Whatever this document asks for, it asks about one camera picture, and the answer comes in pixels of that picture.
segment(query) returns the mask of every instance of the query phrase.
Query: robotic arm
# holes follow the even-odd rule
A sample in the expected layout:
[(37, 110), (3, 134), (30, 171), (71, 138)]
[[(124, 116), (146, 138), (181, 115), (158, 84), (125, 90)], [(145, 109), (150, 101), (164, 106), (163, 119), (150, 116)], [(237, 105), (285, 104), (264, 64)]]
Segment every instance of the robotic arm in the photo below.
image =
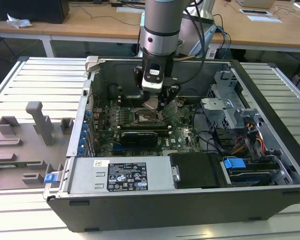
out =
[[(153, 107), (158, 112), (170, 103), (181, 89), (171, 75), (183, 13), (191, 2), (202, 3), (201, 0), (145, 1), (142, 68), (135, 68), (134, 74), (136, 85), (144, 93), (144, 101), (150, 98), (150, 93), (158, 95), (157, 106)], [(213, 2), (213, 7), (215, 1), (205, 0), (203, 4), (205, 2)]]

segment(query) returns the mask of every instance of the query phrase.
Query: dark floor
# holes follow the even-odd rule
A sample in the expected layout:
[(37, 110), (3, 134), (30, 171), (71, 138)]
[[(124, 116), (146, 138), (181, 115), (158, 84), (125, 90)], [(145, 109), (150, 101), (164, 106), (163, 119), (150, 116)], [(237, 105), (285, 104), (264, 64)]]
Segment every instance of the dark floor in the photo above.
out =
[[(5, 42), (10, 46), (12, 51), (17, 54), (21, 50), (26, 49), (36, 43), (36, 40), (32, 39), (14, 39), (6, 38)], [(83, 42), (79, 41), (52, 41), (52, 46), (55, 50), (56, 56), (59, 58), (85, 58), (87, 56)], [(117, 56), (117, 57), (132, 57), (131, 44), (116, 44), (116, 43), (101, 43), (90, 42), (90, 55), (98, 56)], [(257, 62), (260, 51), (248, 50), (245, 54), (245, 58), (249, 62)], [(24, 50), (18, 56), (30, 56), (30, 57), (45, 57), (44, 46), (41, 41)], [(4, 42), (0, 41), (0, 83), (10, 71), (14, 63), (15, 58), (6, 47)], [(232, 55), (229, 52), (226, 58), (231, 58)], [(300, 60), (288, 55), (284, 52), (267, 51), (261, 58), (263, 63), (275, 63), (288, 78), (291, 78), (296, 71)]]

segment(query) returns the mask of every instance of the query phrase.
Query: computer case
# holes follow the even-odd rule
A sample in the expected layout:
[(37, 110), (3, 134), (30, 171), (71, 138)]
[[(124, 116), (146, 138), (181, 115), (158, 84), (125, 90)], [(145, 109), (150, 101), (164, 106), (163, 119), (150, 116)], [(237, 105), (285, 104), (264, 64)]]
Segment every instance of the computer case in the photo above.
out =
[(0, 0), (0, 21), (9, 14), (16, 19), (62, 24), (68, 13), (67, 0)]

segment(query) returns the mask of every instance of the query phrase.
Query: blue drive latch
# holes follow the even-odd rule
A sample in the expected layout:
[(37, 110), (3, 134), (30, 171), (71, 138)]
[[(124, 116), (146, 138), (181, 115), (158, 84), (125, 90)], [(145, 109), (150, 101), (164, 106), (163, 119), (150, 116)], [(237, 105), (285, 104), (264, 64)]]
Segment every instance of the blue drive latch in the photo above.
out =
[(246, 164), (242, 158), (227, 158), (223, 161), (226, 169), (245, 169)]

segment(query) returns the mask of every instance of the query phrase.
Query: table leg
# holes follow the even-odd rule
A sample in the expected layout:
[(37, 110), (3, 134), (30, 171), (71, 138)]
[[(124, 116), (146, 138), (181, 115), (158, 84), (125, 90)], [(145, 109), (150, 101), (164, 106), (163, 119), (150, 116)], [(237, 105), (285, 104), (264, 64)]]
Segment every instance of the table leg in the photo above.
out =
[(89, 54), (90, 53), (90, 45), (89, 45), (89, 42), (88, 41), (84, 41), (83, 42), (84, 44), (84, 51), (86, 54)]
[(266, 52), (266, 51), (260, 51), (260, 52), (259, 52), (258, 56), (256, 57), (256, 60), (257, 60), (258, 62), (261, 62), (261, 59), (262, 59), (262, 57), (264, 56), (265, 52)]
[(45, 50), (45, 54), (48, 58), (54, 58), (55, 57), (55, 52), (51, 46), (51, 40), (48, 38), (43, 38), (41, 39), (43, 46), (44, 46), (44, 50)]

